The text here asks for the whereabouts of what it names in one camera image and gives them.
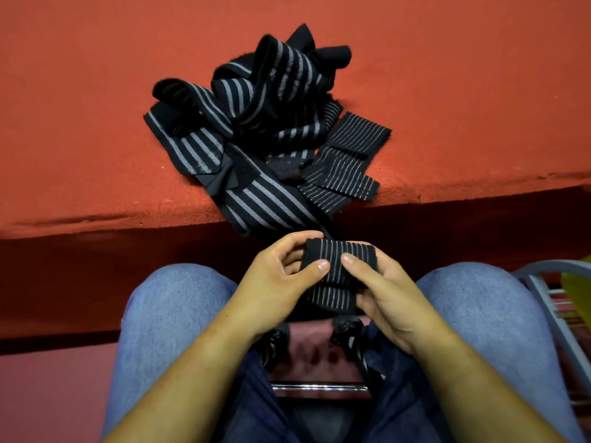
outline forearm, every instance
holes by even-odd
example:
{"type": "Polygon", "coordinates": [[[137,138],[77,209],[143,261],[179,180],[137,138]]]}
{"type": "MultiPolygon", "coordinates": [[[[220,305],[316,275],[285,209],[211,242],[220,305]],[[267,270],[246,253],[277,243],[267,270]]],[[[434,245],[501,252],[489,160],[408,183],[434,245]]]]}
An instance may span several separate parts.
{"type": "Polygon", "coordinates": [[[223,309],[104,441],[209,441],[251,340],[223,309]]]}
{"type": "Polygon", "coordinates": [[[459,443],[564,441],[449,327],[416,357],[459,443]]]}

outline left hand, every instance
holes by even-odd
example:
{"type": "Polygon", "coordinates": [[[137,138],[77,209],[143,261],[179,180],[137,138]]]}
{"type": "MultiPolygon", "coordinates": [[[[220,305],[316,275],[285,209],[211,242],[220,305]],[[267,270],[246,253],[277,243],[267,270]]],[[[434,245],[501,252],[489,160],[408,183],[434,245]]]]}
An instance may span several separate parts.
{"type": "Polygon", "coordinates": [[[259,252],[222,312],[253,339],[283,322],[304,291],[329,272],[325,259],[300,272],[306,239],[323,236],[321,231],[290,233],[259,252]]]}

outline yellow object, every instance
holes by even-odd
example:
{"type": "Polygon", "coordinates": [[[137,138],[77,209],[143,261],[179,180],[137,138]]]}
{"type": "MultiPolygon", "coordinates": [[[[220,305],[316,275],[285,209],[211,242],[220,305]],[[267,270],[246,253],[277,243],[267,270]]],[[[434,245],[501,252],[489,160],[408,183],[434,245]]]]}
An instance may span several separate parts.
{"type": "MultiPolygon", "coordinates": [[[[583,261],[591,263],[591,255],[583,258],[583,261]]],[[[591,330],[591,280],[572,273],[563,273],[560,281],[566,295],[577,308],[587,328],[591,330]]]]}

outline leg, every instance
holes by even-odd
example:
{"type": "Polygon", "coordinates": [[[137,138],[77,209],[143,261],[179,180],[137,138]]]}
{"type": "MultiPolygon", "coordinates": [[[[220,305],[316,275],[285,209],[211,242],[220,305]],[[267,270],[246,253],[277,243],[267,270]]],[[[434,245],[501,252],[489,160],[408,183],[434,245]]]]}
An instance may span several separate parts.
{"type": "MultiPolygon", "coordinates": [[[[499,268],[460,263],[435,270],[417,284],[450,326],[565,439],[585,441],[570,406],[550,330],[521,283],[499,268]]],[[[371,430],[375,441],[385,439],[385,433],[402,433],[404,442],[452,441],[416,362],[383,336],[380,345],[382,363],[390,370],[371,430]]]]}
{"type": "MultiPolygon", "coordinates": [[[[103,434],[109,432],[201,333],[236,284],[213,269],[178,264],[157,270],[123,314],[103,434]]],[[[216,430],[218,440],[295,441],[260,357],[248,352],[216,430]]]]}

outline chrome bar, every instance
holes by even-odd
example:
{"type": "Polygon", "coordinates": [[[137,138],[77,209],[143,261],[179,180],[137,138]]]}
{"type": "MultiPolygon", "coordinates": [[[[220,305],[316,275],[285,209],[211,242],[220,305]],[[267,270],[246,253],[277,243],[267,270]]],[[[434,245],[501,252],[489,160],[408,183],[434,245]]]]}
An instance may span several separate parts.
{"type": "Polygon", "coordinates": [[[367,392],[364,384],[271,383],[276,392],[367,392]]]}

